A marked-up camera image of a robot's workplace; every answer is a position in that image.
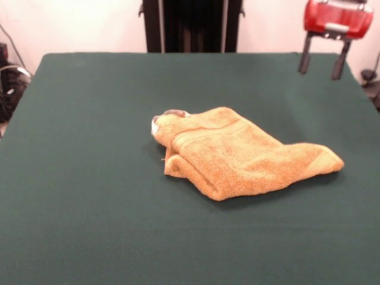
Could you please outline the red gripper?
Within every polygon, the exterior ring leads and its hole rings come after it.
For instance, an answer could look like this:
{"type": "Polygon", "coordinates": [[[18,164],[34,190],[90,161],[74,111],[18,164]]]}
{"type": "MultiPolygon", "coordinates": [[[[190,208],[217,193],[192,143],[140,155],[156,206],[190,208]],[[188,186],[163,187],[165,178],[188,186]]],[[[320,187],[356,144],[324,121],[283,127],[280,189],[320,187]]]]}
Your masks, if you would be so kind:
{"type": "MultiPolygon", "coordinates": [[[[339,33],[349,39],[363,38],[373,20],[373,9],[364,2],[308,1],[304,12],[304,29],[307,32],[298,72],[306,74],[310,61],[312,34],[339,33]]],[[[352,40],[344,40],[341,53],[334,64],[332,80],[340,80],[352,40]]]]}

